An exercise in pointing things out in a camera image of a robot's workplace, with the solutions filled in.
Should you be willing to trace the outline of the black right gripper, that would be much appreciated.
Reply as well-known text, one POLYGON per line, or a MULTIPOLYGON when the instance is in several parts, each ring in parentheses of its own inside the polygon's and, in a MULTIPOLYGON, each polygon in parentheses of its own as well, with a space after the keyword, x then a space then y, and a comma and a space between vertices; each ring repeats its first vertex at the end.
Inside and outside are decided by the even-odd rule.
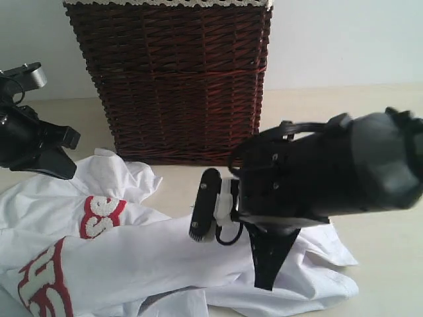
POLYGON ((329 142, 327 131, 297 140, 263 133, 236 148, 237 213, 249 233, 256 288, 272 291, 300 228, 330 222, 313 209, 329 142))

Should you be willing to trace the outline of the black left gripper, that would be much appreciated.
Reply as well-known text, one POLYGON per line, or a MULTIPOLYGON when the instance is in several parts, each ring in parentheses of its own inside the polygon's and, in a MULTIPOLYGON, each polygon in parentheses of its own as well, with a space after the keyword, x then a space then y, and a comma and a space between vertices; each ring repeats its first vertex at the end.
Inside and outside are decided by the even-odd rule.
POLYGON ((75 150, 81 135, 70 126, 38 118, 29 106, 1 106, 1 166, 70 180, 76 164, 61 148, 75 150))

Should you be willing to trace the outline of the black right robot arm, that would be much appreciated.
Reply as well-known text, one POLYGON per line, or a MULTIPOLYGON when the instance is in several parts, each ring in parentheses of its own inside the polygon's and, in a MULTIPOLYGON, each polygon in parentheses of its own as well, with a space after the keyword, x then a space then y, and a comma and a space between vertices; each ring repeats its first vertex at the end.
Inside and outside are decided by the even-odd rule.
POLYGON ((241 143, 238 218, 254 285, 271 290, 300 230, 332 216, 409 209, 422 196, 422 120, 387 108, 325 123, 284 121, 241 143))

